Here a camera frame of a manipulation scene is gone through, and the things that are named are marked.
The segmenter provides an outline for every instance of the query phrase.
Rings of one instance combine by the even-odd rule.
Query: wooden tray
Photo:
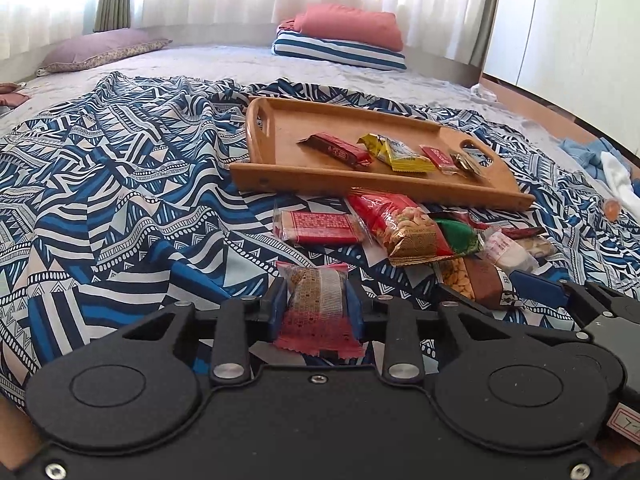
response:
[[[352,170],[329,155],[297,144],[318,132],[353,144],[364,134],[382,134],[402,140],[418,153],[420,144],[458,152],[469,146],[483,152],[492,163],[482,168],[484,178],[479,179],[440,171],[399,174],[379,160],[366,170]],[[260,97],[247,110],[246,143],[250,162],[230,164],[239,190],[345,196],[352,187],[366,187],[403,193],[418,202],[510,211],[527,210],[534,200],[532,195],[518,190],[513,174],[493,150],[467,134],[431,121],[361,108]]]

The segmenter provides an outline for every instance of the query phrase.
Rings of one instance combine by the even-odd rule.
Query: bed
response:
[[[368,294],[430,307],[438,280],[430,266],[393,268],[373,244],[299,250],[270,234],[276,202],[348,208],[335,198],[235,189],[226,165],[247,157],[243,113],[255,95],[428,118],[476,136],[536,196],[524,214],[472,210],[476,219],[544,226],[558,249],[540,261],[549,279],[596,280],[629,295],[640,285],[640,226],[631,216],[608,222],[606,190],[545,130],[460,86],[216,46],[46,76],[25,92],[32,99],[0,119],[0,386],[19,406],[44,363],[176,300],[212,309],[231,296],[259,295],[277,276],[277,260],[345,262]],[[532,301],[495,315],[576,328],[564,310]],[[196,371],[207,371],[210,345],[202,342]],[[379,350],[371,345],[364,359]],[[429,341],[423,351],[436,370]],[[252,352],[258,362],[329,364],[267,344]]]

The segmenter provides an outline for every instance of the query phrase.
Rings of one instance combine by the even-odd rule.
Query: light blue cloth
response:
[[[580,144],[571,139],[565,139],[560,143],[560,148],[571,155],[589,175],[603,182],[606,182],[606,179],[604,178],[602,161],[600,160],[600,154],[602,152],[609,152],[620,161],[627,171],[631,170],[629,163],[607,139],[596,139],[587,145]]]

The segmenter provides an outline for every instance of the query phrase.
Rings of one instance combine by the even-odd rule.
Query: white bed sheet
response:
[[[500,103],[471,95],[467,88],[421,76],[415,72],[381,72],[327,61],[273,56],[268,48],[238,46],[183,46],[124,59],[84,72],[53,74],[27,83],[21,92],[31,99],[0,118],[0,135],[16,124],[59,102],[91,91],[113,71],[129,76],[190,76],[207,80],[232,78],[240,84],[270,83],[279,77],[295,82],[348,88],[408,104],[476,110],[487,120],[523,133],[533,145],[567,171],[581,171],[604,197],[606,186],[593,180],[539,124],[506,110]]]

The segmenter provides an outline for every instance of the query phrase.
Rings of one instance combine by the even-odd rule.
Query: yellow snack package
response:
[[[404,142],[377,134],[366,134],[358,139],[367,151],[391,166],[394,171],[407,173],[427,173],[436,166],[427,157],[419,155]]]

